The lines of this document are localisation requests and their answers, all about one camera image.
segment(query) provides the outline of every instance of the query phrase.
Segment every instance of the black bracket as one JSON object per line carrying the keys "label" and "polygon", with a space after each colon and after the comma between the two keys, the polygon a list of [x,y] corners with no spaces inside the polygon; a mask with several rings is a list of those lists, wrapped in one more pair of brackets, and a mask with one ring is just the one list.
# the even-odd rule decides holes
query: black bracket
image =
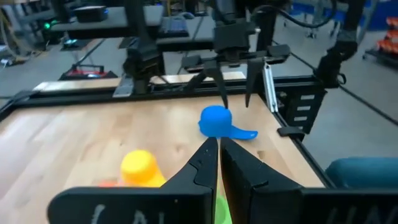
{"label": "black bracket", "polygon": [[35,94],[40,93],[40,90],[37,91],[20,91],[19,93],[15,94],[12,98],[10,98],[5,105],[3,105],[1,108],[5,108],[8,106],[11,106],[13,103],[18,103],[23,100],[28,100],[31,96],[34,96]]}
{"label": "black bracket", "polygon": [[255,85],[264,85],[264,83],[259,83],[257,76],[262,75],[264,69],[264,59],[263,58],[253,58],[248,60],[248,71],[246,77],[246,96],[245,104],[246,107],[249,106],[250,96],[253,93]]}
{"label": "black bracket", "polygon": [[279,136],[304,139],[305,132],[298,127],[281,127],[277,129]]}
{"label": "black bracket", "polygon": [[229,138],[221,139],[220,157],[225,194],[233,223],[264,223],[264,220],[267,223],[292,223],[268,221],[272,217],[280,220],[291,218],[276,215],[281,214],[279,209],[285,210],[288,206],[285,200],[279,202],[281,206],[276,206],[277,200],[268,195],[286,191],[286,196],[290,196],[291,191],[302,188],[300,184],[269,167]]}
{"label": "black bracket", "polygon": [[228,99],[226,94],[225,82],[223,73],[221,72],[220,66],[216,60],[206,61],[204,64],[204,69],[196,76],[194,76],[184,87],[185,91],[194,91],[195,87],[205,80],[206,77],[213,78],[218,91],[220,91],[221,98],[225,108],[228,108]]}

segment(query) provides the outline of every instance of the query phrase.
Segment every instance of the blue toy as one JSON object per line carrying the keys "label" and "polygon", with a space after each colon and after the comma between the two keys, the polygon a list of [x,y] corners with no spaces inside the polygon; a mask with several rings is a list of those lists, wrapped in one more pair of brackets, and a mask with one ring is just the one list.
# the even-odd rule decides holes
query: blue toy
{"label": "blue toy", "polygon": [[257,131],[245,131],[232,125],[232,114],[224,106],[208,106],[202,112],[199,121],[200,132],[207,137],[229,137],[231,139],[252,140]]}

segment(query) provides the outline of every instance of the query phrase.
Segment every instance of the teal chair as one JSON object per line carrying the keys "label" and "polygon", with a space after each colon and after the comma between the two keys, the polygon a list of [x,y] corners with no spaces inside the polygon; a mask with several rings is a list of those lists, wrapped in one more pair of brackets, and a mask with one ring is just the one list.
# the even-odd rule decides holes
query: teal chair
{"label": "teal chair", "polygon": [[338,188],[398,188],[398,157],[338,159],[326,174]]}

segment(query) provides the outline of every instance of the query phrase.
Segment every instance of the red object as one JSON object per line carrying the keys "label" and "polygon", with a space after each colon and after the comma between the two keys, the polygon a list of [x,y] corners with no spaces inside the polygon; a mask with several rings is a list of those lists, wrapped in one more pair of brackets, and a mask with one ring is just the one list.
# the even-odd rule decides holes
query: red object
{"label": "red object", "polygon": [[387,24],[389,24],[390,26],[398,27],[398,17],[388,17]]}
{"label": "red object", "polygon": [[118,187],[117,182],[102,182],[98,185],[99,187]]}
{"label": "red object", "polygon": [[398,38],[398,30],[389,30],[389,31],[387,31],[386,37],[388,37],[388,38]]}
{"label": "red object", "polygon": [[68,76],[74,76],[74,75],[98,75],[100,77],[104,77],[106,75],[106,72],[99,72],[99,71],[83,71],[83,70],[73,70],[70,73],[68,73]]}
{"label": "red object", "polygon": [[384,52],[398,54],[398,43],[393,43],[391,40],[379,40],[377,46]]}

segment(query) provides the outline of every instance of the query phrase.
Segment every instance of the blue plastic object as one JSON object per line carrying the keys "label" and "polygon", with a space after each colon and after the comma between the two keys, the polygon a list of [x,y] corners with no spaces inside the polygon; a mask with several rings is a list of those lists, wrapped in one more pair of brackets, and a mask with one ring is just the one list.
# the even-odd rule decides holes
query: blue plastic object
{"label": "blue plastic object", "polygon": [[306,14],[314,14],[315,12],[315,8],[312,5],[302,4],[297,2],[293,2],[292,9],[293,11],[295,11],[295,13],[302,12]]}
{"label": "blue plastic object", "polygon": [[386,23],[388,17],[398,17],[398,1],[397,0],[380,0],[377,3],[376,11],[372,16],[368,31],[388,30]]}
{"label": "blue plastic object", "polygon": [[295,9],[292,9],[292,10],[289,11],[289,15],[291,15],[291,16],[298,16],[301,13],[303,13],[303,12],[299,11],[299,10],[295,10]]}
{"label": "blue plastic object", "polygon": [[232,125],[232,114],[224,106],[208,106],[200,115],[200,132],[207,137],[229,137],[231,139],[251,140],[257,131],[245,131]]}

